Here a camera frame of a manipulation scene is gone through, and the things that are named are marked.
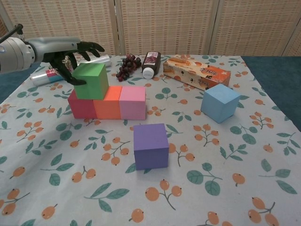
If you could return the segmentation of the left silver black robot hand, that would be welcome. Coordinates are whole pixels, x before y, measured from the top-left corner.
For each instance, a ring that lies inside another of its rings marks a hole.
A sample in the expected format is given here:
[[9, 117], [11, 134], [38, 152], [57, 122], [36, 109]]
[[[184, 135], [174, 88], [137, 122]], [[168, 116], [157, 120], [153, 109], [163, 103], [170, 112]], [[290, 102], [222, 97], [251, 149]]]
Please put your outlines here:
[[30, 38], [27, 41], [33, 47], [37, 62], [50, 63], [65, 81], [74, 86], [85, 85], [86, 82], [74, 78], [63, 60], [68, 57], [72, 68], [76, 69], [77, 61], [74, 53], [78, 53], [85, 60], [90, 61], [88, 52], [95, 57], [100, 57], [100, 53], [105, 51], [98, 43], [81, 41], [79, 38], [71, 36], [38, 37]]

